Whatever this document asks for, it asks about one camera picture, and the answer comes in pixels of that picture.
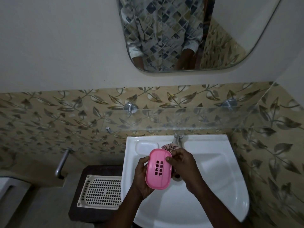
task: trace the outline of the person's left hand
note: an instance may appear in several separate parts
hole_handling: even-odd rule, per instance
[[[149,156],[139,159],[138,164],[135,168],[134,179],[131,186],[138,192],[142,200],[148,197],[154,191],[154,189],[151,189],[146,184],[147,165],[144,166],[144,164],[148,160]]]

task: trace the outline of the white wall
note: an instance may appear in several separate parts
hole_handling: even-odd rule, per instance
[[[274,81],[304,47],[304,0],[282,0],[253,52],[220,71],[141,72],[116,0],[0,0],[0,92]]]
[[[279,0],[215,0],[212,17],[246,50],[254,47]]]
[[[278,78],[279,83],[293,98],[304,107],[304,49]]]

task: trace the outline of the sink basin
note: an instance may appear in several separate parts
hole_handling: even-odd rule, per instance
[[[139,158],[149,155],[155,147],[169,144],[173,136],[128,137],[121,197],[131,187]],[[182,139],[184,148],[193,154],[203,179],[215,195],[239,220],[249,209],[249,196],[244,178],[226,135],[189,135]],[[140,205],[134,222],[143,228],[211,228],[200,203],[184,181],[171,179],[165,190],[154,190]]]

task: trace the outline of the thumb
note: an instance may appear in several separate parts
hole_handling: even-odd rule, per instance
[[[177,165],[177,161],[172,157],[166,157],[166,161],[174,167],[176,167],[176,165]]]

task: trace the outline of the forearm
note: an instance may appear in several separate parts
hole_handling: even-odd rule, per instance
[[[105,227],[130,228],[141,202],[141,195],[131,186],[122,204]]]
[[[184,49],[174,66],[174,70],[182,70],[183,68],[187,68],[193,55],[194,51],[192,49]]]
[[[196,198],[202,205],[207,217],[214,228],[231,227],[241,228],[242,224],[234,217],[227,207],[210,190],[202,180],[200,187],[196,190]]]
[[[142,57],[134,57],[134,58],[132,58],[132,60],[134,62],[135,67],[137,67],[141,70],[145,70]]]

